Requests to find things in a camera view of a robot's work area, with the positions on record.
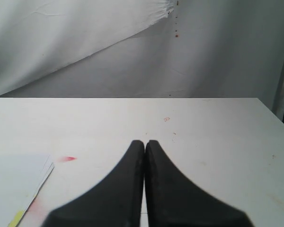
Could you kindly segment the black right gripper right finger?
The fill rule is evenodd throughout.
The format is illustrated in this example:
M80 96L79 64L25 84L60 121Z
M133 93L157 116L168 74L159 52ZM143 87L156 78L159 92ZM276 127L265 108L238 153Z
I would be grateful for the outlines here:
M251 227L245 212L190 181L156 140L145 149L145 192L150 227Z

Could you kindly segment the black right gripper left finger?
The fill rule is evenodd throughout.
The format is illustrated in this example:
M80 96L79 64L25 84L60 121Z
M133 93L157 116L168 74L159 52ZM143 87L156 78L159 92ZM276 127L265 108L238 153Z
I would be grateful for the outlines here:
M133 140L114 169L96 186L54 209L45 227L138 227L144 181L144 143Z

